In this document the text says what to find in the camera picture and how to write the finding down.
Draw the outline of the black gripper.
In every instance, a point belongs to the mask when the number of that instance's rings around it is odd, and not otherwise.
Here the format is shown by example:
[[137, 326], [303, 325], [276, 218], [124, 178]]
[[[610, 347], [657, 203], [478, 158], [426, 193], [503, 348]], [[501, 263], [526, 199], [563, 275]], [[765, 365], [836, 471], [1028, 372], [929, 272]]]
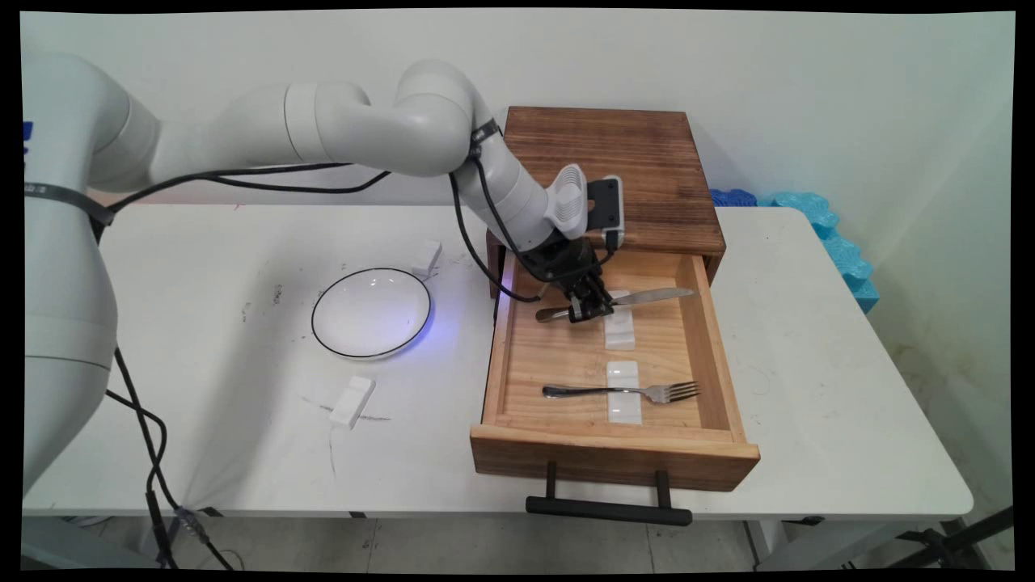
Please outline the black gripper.
[[526, 270], [536, 280], [557, 284], [562, 290], [576, 287], [569, 298], [567, 319], [587, 322], [614, 313], [614, 298], [607, 291], [602, 268], [605, 258], [598, 257], [588, 237], [568, 239], [550, 235], [538, 246], [526, 251]]

